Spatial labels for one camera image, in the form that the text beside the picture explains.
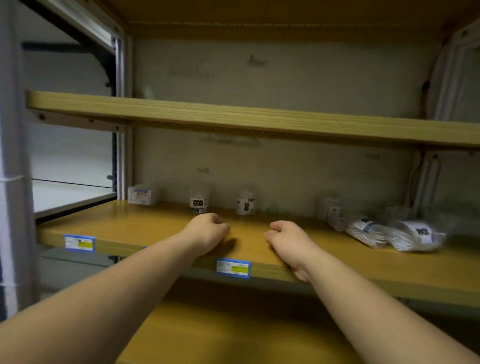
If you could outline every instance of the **price tag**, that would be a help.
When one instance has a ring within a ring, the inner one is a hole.
[[[224,276],[249,279],[251,265],[250,262],[245,260],[219,258],[216,260],[216,273]]]
[[[75,250],[82,252],[95,252],[95,237],[83,235],[69,235],[63,236],[66,250]]]

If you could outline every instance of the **hand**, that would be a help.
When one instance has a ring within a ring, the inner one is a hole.
[[[320,247],[315,244],[305,231],[291,221],[275,221],[270,224],[265,239],[276,253],[287,263],[298,279],[308,282],[305,270],[306,260],[315,255]]]
[[[181,234],[192,242],[198,256],[208,253],[228,234],[230,225],[217,214],[201,214],[194,217]]]

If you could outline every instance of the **yellow label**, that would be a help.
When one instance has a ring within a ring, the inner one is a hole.
[[[79,248],[93,248],[93,243],[92,242],[78,242],[78,247]]]
[[[248,273],[248,267],[232,266],[232,272]]]

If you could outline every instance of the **white strap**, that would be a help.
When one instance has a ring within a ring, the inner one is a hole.
[[[10,177],[10,178],[0,178],[0,182],[3,182],[3,183],[13,182],[13,181],[21,180],[22,178],[25,178],[25,176],[15,176],[15,177]]]

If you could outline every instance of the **forearm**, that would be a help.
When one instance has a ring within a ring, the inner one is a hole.
[[[15,363],[112,363],[179,273],[195,259],[182,234],[34,305],[0,326]]]
[[[369,364],[478,363],[479,358],[323,250],[305,270],[355,350]]]

